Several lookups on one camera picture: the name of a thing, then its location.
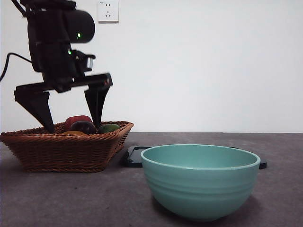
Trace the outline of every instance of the wall outlet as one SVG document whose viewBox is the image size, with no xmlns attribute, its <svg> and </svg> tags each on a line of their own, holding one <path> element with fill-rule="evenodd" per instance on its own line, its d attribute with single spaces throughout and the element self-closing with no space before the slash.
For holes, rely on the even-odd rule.
<svg viewBox="0 0 303 227">
<path fill-rule="evenodd" d="M 118 22 L 119 21 L 119 1 L 100 0 L 98 2 L 98 21 L 99 22 Z"/>
</svg>

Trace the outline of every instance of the table surface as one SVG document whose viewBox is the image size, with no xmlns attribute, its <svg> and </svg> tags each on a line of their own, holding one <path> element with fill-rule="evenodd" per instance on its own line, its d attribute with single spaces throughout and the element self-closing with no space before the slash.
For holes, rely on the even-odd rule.
<svg viewBox="0 0 303 227">
<path fill-rule="evenodd" d="M 183 219 L 152 196 L 142 168 L 120 160 L 130 146 L 175 143 L 238 147 L 267 159 L 245 204 L 210 223 Z M 102 172 L 25 173 L 1 145 L 2 227 L 301 227 L 303 134 L 130 133 L 125 148 Z"/>
</svg>

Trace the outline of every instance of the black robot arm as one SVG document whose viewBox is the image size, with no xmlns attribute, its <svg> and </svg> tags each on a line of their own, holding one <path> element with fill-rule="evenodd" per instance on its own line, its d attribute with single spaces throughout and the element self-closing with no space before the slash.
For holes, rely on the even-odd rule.
<svg viewBox="0 0 303 227">
<path fill-rule="evenodd" d="M 49 132 L 54 132 L 48 106 L 48 90 L 58 93 L 88 85 L 85 98 L 96 127 L 101 124 L 106 94 L 113 85 L 109 73 L 85 76 L 92 70 L 95 56 L 71 48 L 71 43 L 87 43 L 95 33 L 91 15 L 76 10 L 69 0 L 16 0 L 17 9 L 27 18 L 28 44 L 33 69 L 42 73 L 43 82 L 17 86 L 15 101 L 28 110 Z"/>
</svg>

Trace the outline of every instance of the teal bowl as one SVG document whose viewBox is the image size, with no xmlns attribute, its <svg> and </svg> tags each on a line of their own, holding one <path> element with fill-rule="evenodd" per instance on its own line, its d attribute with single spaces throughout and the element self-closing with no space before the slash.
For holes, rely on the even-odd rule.
<svg viewBox="0 0 303 227">
<path fill-rule="evenodd" d="M 236 211 L 250 196 L 260 158 L 212 145 L 175 144 L 141 153 L 155 199 L 185 218 L 212 221 Z"/>
</svg>

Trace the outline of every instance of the wicker basket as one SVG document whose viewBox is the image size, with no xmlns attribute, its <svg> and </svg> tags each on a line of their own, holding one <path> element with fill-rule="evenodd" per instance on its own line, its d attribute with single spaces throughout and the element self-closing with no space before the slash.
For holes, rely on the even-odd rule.
<svg viewBox="0 0 303 227">
<path fill-rule="evenodd" d="M 134 124 L 114 123 L 121 128 L 93 135 L 64 135 L 64 123 L 55 125 L 55 133 L 44 127 L 2 133 L 0 141 L 7 145 L 27 172 L 100 172 L 119 152 Z"/>
</svg>

